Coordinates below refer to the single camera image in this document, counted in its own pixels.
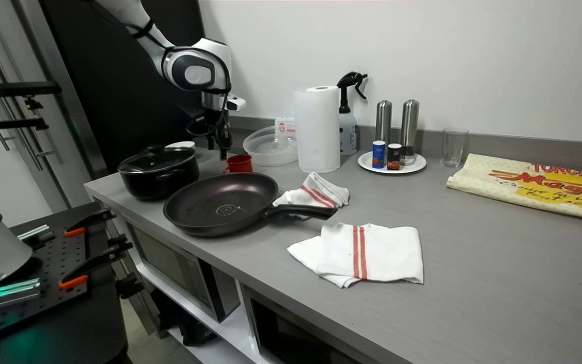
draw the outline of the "black pot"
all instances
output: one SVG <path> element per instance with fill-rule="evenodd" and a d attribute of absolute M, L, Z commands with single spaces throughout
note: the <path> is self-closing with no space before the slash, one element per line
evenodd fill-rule
<path fill-rule="evenodd" d="M 140 200 L 164 200 L 199 179 L 197 151 L 191 147 L 149 147 L 120 164 L 127 190 Z"/>

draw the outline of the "paper towel roll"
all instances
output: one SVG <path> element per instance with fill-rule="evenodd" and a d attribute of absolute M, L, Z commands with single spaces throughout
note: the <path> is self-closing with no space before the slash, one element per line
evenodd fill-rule
<path fill-rule="evenodd" d="M 309 87 L 297 95 L 297 161 L 303 171 L 340 168 L 337 87 Z"/>

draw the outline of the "clear plastic container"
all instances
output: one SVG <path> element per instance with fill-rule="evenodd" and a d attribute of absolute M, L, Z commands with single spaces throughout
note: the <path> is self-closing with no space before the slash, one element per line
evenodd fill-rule
<path fill-rule="evenodd" d="M 284 166 L 297 159 L 296 139 L 290 136 L 275 136 L 275 127 L 262 127 L 251 133 L 243 147 L 251 154 L 254 166 Z"/>

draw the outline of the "frying pan handle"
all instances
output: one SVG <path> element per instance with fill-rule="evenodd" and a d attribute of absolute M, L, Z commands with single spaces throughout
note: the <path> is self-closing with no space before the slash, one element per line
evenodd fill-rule
<path fill-rule="evenodd" d="M 302 207 L 302 204 L 279 204 L 279 207 L 271 207 L 266 208 L 264 216 L 299 216 L 299 219 L 320 219 L 320 221 L 327 221 L 330 216 L 334 216 L 337 213 L 337 208 L 322 208 L 322 207 Z"/>

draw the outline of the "frying pan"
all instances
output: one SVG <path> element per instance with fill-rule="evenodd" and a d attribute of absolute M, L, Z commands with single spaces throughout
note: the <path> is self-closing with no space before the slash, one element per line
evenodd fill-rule
<path fill-rule="evenodd" d="M 183 185 L 164 207 L 170 222 L 195 237 L 224 237 L 272 216 L 330 219 L 335 208 L 279 204 L 264 174 L 222 174 Z"/>

